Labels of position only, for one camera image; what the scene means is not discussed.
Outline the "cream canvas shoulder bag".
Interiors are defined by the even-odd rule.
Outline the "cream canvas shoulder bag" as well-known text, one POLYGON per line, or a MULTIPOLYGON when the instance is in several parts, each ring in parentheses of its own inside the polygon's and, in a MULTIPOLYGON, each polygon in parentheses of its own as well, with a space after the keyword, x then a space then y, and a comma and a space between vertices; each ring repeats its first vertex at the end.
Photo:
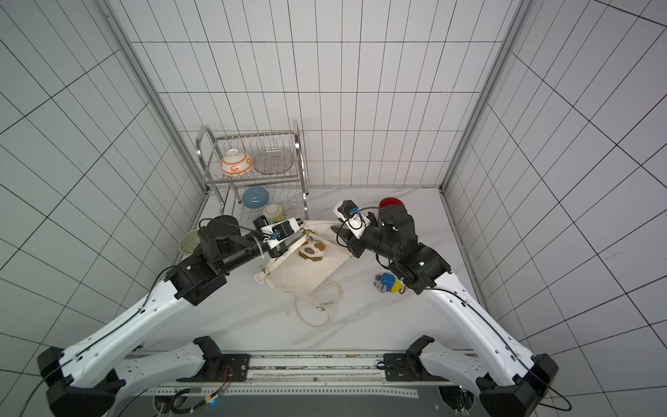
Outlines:
POLYGON ((336 234, 331 229, 335 225, 338 222, 309 220, 304 222, 303 231, 299 233, 300 237, 307 232, 309 240, 318 240, 327 245, 321 261, 305 260, 299 257, 299 250, 292 255, 283 254, 269 261, 255 275, 255 281, 275 292, 292 295, 296 313, 300 312, 299 303, 307 302, 316 311, 327 314, 328 308, 338 301, 320 302, 314 298, 314 291, 327 284, 333 286, 338 296, 342 296, 340 285, 329 278, 350 258, 348 251, 336 243, 336 234))

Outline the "brown white plush keychain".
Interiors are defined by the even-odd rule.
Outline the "brown white plush keychain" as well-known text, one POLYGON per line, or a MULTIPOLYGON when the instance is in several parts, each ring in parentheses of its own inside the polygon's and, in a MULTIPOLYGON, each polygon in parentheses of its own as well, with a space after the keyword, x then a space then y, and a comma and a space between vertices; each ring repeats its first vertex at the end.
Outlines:
POLYGON ((312 262, 319 262, 323 259, 327 245, 318 240, 307 240, 299 248, 299 257, 312 262))

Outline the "yellow blue plush keychain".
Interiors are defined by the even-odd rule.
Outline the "yellow blue plush keychain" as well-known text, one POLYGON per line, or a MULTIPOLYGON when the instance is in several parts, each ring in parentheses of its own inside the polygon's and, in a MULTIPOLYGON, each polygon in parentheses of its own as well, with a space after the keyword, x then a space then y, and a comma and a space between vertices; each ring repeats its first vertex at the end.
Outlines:
POLYGON ((384 273, 375 276, 373 286, 380 291, 380 293, 390 294, 404 294, 406 287, 399 278, 392 274, 384 273))

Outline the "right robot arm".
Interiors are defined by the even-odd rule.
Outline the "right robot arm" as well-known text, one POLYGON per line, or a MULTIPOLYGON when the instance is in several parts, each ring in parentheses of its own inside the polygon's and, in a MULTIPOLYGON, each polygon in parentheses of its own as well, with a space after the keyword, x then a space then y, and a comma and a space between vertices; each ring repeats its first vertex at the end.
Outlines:
POLYGON ((416 295, 425 295, 476 354, 455 352, 422 336, 407 351, 415 372, 459 385, 488 415, 531 415, 550 393, 558 365, 516 341, 469 295, 449 263, 419 241, 405 206, 360 208, 344 200, 333 213, 340 220, 333 227, 340 246, 354 257, 371 251, 386 258, 389 271, 416 295))

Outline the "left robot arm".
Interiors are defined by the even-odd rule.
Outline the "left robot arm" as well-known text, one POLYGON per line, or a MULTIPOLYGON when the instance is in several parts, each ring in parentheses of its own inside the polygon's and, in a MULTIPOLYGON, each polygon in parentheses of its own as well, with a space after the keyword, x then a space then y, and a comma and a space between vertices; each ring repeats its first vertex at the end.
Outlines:
POLYGON ((130 359, 129 353, 177 316, 201 304, 226 284, 232 271, 268 255, 278 258, 302 231, 302 219, 270 224, 258 217, 252 228, 231 215, 199 227, 193 254, 160 272, 146 297, 116 319, 66 349, 38 356, 55 416, 103 416, 125 396, 166 382, 224 382, 232 375, 209 336, 162 354, 130 359))

